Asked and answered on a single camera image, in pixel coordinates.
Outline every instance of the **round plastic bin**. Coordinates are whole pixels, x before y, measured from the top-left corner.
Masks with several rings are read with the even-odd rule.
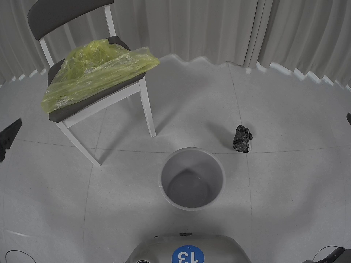
[[[225,172],[220,161],[201,148],[183,148],[165,160],[159,178],[162,194],[183,210],[200,210],[222,194]]]

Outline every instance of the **translucent yellow bag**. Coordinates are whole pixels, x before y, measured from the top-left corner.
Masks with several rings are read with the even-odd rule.
[[[47,88],[41,106],[46,113],[82,101],[129,80],[160,61],[149,48],[129,51],[107,39],[74,49]]]

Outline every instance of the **blue label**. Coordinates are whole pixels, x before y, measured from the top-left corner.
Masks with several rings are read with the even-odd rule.
[[[204,260],[204,253],[193,245],[177,248],[172,255],[172,263],[204,263]]]

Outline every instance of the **curtain fold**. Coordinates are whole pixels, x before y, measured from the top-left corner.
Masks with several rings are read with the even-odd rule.
[[[0,0],[0,84],[49,68],[30,32],[37,0]],[[114,0],[116,34],[131,48],[162,57],[205,56],[254,68],[277,62],[351,84],[351,0]],[[49,33],[54,62],[74,47],[109,36],[103,8]]]

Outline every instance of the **white chair frame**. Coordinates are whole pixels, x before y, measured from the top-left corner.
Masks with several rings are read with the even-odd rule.
[[[105,16],[106,16],[107,25],[108,25],[108,31],[110,32],[110,36],[115,36],[116,32],[115,32],[114,25],[113,25],[110,6],[107,5],[104,8],[105,8]],[[50,65],[50,67],[52,67],[54,65],[54,62],[53,62],[52,57],[50,55],[50,52],[47,48],[44,37],[42,39],[40,39],[39,41],[40,41],[40,45],[44,51],[45,57]],[[81,120],[93,115],[94,113],[112,105],[113,103],[116,103],[117,101],[120,101],[121,99],[124,99],[132,94],[135,94],[137,92],[140,92],[141,102],[143,103],[143,109],[144,109],[144,113],[145,113],[147,126],[149,128],[149,133],[150,133],[151,137],[154,137],[154,136],[156,136],[156,132],[155,132],[154,124],[153,124],[151,107],[150,107],[149,97],[147,94],[145,77],[143,77],[138,82],[130,84],[130,85],[116,91],[115,93],[110,94],[110,95],[96,101],[95,103],[90,104],[89,106],[85,107],[84,109],[75,113],[74,115],[68,117],[67,119],[65,119],[59,123],[56,123],[56,125],[58,125],[58,127],[69,138],[69,140],[72,141],[72,143],[95,166],[98,167],[98,166],[100,166],[100,163],[84,148],[84,146],[78,141],[78,139],[74,136],[74,134],[71,133],[69,128],[71,126],[73,126],[74,124],[80,122]]]

